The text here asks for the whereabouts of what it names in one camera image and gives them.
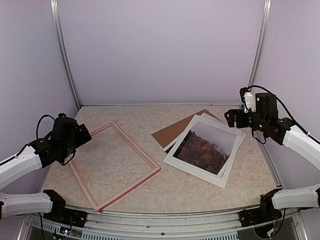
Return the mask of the landscape photo print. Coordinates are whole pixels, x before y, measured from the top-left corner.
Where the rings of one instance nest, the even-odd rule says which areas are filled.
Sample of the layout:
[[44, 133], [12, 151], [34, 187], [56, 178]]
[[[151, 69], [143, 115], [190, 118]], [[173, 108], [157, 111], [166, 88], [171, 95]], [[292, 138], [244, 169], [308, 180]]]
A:
[[[224, 189], [245, 137], [237, 128], [202, 117], [187, 127], [162, 162]], [[231, 163], [219, 177], [227, 160]]]

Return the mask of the brown cardboard backing board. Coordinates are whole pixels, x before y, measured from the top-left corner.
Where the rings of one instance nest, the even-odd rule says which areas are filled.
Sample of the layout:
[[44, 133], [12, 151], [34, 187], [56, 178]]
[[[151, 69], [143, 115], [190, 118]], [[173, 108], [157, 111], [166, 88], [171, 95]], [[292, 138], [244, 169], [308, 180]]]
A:
[[176, 123], [173, 123], [155, 133], [152, 134], [152, 137], [160, 144], [161, 147], [166, 147], [169, 143], [171, 143], [176, 137], [178, 137], [188, 126], [192, 118], [197, 115], [201, 116], [203, 113], [213, 117], [214, 119], [221, 122], [221, 120], [209, 112], [207, 109], [203, 109], [198, 111]]

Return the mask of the wooden picture frame pink edge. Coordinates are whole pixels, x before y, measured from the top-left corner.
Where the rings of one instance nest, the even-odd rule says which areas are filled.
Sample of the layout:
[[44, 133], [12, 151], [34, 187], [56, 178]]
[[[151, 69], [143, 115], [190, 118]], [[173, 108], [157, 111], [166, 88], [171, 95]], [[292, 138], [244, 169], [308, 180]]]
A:
[[90, 133], [70, 162], [76, 180], [96, 212], [145, 183], [160, 166], [115, 122]]

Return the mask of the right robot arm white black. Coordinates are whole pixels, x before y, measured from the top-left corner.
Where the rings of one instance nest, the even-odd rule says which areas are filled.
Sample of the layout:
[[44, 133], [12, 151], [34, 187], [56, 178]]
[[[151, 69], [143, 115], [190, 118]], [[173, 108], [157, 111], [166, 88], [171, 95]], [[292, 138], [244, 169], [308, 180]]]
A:
[[[230, 128], [251, 128], [252, 132], [261, 132], [265, 139], [271, 138], [306, 159], [316, 168], [320, 167], [320, 142], [306, 132], [291, 117], [279, 118], [277, 96], [262, 92], [252, 94], [242, 89], [240, 97], [243, 108], [230, 109], [224, 117]], [[256, 210], [256, 218], [266, 222], [276, 210], [289, 208], [319, 208], [320, 185], [314, 184], [293, 189], [275, 189], [261, 197], [266, 200]]]

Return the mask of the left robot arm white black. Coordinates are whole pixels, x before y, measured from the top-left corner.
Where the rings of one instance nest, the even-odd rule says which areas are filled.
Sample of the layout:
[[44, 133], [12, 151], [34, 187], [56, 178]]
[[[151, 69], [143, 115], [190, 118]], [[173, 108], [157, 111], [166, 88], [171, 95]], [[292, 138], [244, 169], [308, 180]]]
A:
[[[77, 148], [92, 140], [89, 130], [65, 113], [54, 118], [52, 130], [44, 137], [26, 143], [22, 149], [0, 162], [0, 187], [3, 189], [19, 178], [50, 166], [67, 165]], [[63, 223], [70, 218], [66, 201], [54, 190], [28, 194], [0, 194], [0, 217], [39, 213]]]

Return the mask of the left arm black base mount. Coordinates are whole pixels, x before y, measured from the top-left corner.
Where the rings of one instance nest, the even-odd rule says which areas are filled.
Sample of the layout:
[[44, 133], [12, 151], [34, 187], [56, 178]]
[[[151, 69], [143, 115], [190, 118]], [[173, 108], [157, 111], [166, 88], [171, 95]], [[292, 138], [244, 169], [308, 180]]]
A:
[[67, 207], [53, 209], [51, 212], [43, 215], [46, 220], [79, 228], [84, 228], [87, 216], [88, 213], [85, 211]]

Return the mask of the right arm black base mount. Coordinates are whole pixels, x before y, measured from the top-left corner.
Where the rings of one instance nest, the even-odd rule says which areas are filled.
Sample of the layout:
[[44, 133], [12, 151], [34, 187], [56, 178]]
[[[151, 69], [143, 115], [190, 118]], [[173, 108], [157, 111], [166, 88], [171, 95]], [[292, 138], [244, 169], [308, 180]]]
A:
[[278, 209], [263, 210], [261, 207], [242, 210], [238, 213], [238, 216], [243, 228], [267, 223], [283, 217]]

